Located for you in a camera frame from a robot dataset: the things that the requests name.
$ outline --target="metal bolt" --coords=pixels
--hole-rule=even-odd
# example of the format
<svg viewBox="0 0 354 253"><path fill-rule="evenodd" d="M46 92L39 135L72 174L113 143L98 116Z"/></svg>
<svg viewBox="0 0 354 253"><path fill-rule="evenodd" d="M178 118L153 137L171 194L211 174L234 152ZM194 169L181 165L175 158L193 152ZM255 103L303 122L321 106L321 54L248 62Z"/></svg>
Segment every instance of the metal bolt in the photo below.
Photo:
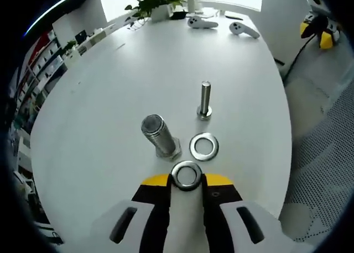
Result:
<svg viewBox="0 0 354 253"><path fill-rule="evenodd" d="M147 116L142 122L141 130L145 137L155 146L158 157L173 161L181 153L179 140L172 137L161 116Z"/></svg>
<svg viewBox="0 0 354 253"><path fill-rule="evenodd" d="M204 81L201 83L201 103L197 109L197 115L202 120L208 120L211 116L212 110L209 106L211 83Z"/></svg>

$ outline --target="perforated surface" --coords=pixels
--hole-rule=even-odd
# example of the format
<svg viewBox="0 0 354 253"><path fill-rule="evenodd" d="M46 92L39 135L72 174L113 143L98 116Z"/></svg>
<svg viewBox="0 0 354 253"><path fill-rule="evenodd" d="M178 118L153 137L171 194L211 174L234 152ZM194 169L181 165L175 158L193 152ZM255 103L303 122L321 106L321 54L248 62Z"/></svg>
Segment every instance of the perforated surface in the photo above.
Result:
<svg viewBox="0 0 354 253"><path fill-rule="evenodd" d="M335 225L354 189L354 80L326 117L293 146L285 203L308 206L310 225L296 241L323 237Z"/></svg>

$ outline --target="game controller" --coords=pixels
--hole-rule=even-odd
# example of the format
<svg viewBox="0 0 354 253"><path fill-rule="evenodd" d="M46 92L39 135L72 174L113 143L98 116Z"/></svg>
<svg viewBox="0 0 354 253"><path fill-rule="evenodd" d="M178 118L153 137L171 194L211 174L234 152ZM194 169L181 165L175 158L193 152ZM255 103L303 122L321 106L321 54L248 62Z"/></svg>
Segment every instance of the game controller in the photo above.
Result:
<svg viewBox="0 0 354 253"><path fill-rule="evenodd" d="M204 21L197 16L189 18L187 24L191 28L216 28L219 26L216 22Z"/></svg>
<svg viewBox="0 0 354 253"><path fill-rule="evenodd" d="M245 24L242 24L240 22L234 22L232 23L230 26L230 31L234 34L234 35L240 35L241 33L246 33L248 35L250 35L251 37L258 39L260 34L258 32L256 32L255 30L253 30L252 28L246 26Z"/></svg>

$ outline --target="white round table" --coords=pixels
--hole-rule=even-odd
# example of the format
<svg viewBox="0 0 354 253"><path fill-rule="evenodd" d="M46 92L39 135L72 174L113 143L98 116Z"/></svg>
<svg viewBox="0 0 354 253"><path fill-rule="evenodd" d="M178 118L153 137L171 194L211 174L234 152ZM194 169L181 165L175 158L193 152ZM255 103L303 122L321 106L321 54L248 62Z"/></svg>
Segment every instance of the white round table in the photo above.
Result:
<svg viewBox="0 0 354 253"><path fill-rule="evenodd" d="M31 134L32 166L44 210L65 241L88 235L95 219L131 199L147 177L194 160L189 142L205 131L220 149L211 161L197 161L203 172L227 176L244 200L279 217L291 160L279 72L262 38L231 34L233 20L211 20L217 29L191 29L186 20L122 28L85 53L49 94ZM196 115L204 80L212 84L208 122ZM156 157L143 136L150 114L161 115L179 138L183 153L175 162Z"/></svg>

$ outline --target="metal washer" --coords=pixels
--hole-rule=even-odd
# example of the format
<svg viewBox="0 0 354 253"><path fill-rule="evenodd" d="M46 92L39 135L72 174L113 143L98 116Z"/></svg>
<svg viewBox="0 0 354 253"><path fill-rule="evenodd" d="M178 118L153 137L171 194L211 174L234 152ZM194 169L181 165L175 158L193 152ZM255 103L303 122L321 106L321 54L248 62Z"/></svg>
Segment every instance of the metal washer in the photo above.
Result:
<svg viewBox="0 0 354 253"><path fill-rule="evenodd" d="M195 148L197 142L201 139L208 140L209 142L212 143L212 150L207 155L199 153ZM208 160L213 159L217 155L217 152L219 151L219 143L218 143L217 139L215 138L215 136L213 136L211 133L201 133L201 134L195 135L190 140L189 150L190 150L190 153L192 154L192 156L194 158L196 158L197 160L208 161Z"/></svg>
<svg viewBox="0 0 354 253"><path fill-rule="evenodd" d="M179 171L181 171L182 168L184 167L188 167L190 169L192 169L195 172L195 179L194 182L191 184L182 184L179 180L178 180L178 173ZM181 191L192 191L196 188L198 188L200 182L201 182L201 175L202 175L202 171L200 169L200 167L192 162L192 161L182 161L177 163L171 170L171 176L173 179L173 184L175 184L175 186L177 188L179 188Z"/></svg>

